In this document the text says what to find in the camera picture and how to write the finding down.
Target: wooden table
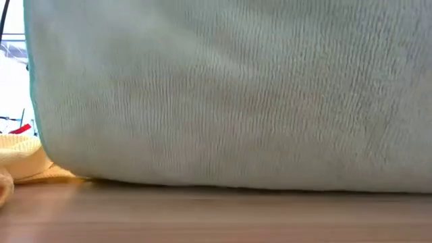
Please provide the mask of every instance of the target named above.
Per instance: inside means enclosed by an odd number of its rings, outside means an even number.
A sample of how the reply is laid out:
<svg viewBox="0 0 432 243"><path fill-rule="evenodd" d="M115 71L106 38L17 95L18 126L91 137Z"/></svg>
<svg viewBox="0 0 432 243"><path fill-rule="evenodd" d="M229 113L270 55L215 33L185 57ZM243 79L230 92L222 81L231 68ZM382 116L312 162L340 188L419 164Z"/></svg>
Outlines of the wooden table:
<svg viewBox="0 0 432 243"><path fill-rule="evenodd" d="M0 210L0 242L432 242L432 197L39 184Z"/></svg>

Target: folded towel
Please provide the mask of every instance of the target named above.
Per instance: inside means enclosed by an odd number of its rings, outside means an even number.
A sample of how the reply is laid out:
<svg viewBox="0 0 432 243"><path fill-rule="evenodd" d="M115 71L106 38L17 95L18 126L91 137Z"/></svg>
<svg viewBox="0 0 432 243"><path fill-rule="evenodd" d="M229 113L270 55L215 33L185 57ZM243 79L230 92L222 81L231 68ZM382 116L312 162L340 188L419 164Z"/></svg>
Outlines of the folded towel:
<svg viewBox="0 0 432 243"><path fill-rule="evenodd" d="M15 184L49 178L74 178L47 157L33 136L0 134L0 207L10 198Z"/></svg>

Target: yellow cloth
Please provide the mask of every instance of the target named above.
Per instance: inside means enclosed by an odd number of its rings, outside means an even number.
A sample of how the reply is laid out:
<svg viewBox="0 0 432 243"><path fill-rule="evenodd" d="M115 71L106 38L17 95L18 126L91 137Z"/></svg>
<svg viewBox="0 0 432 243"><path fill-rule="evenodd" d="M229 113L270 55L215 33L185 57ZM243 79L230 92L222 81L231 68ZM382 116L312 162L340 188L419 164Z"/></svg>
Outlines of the yellow cloth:
<svg viewBox="0 0 432 243"><path fill-rule="evenodd" d="M48 159L37 137L0 134L0 207L14 192L14 184L74 177Z"/></svg>

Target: teal fabric edge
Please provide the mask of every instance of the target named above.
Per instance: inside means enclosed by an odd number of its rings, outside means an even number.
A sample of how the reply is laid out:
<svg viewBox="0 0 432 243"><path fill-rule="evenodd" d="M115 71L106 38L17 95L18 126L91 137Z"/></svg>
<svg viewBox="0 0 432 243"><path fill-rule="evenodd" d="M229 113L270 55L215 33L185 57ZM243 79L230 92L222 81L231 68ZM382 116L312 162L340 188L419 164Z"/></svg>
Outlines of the teal fabric edge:
<svg viewBox="0 0 432 243"><path fill-rule="evenodd" d="M30 21L31 21L31 8L32 8L32 2L34 0L23 0L23 6L24 6L24 36L26 37L26 48L27 48L27 56L28 56L28 72L30 75L30 99L33 104L33 110L34 110L34 118L36 122L36 126L38 128L38 135L40 138L40 143L42 144L42 147L45 150L45 153L47 154L48 158L49 156L49 150L47 148L47 143L43 136L43 125L41 123L41 120L39 119L39 110L38 110L38 103L36 101L36 94L35 94L35 85L36 85L36 78L34 77L34 60L33 60L33 52L32 52L32 42L30 40Z"/></svg>

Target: wood grain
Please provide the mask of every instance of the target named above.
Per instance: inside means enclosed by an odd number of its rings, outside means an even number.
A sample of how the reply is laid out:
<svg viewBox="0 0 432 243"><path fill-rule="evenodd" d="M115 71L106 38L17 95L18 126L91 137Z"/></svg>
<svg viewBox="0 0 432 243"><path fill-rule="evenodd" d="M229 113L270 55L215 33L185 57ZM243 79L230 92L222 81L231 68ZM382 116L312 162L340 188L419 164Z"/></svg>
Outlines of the wood grain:
<svg viewBox="0 0 432 243"><path fill-rule="evenodd" d="M0 242L432 242L432 197L40 184L0 211Z"/></svg>

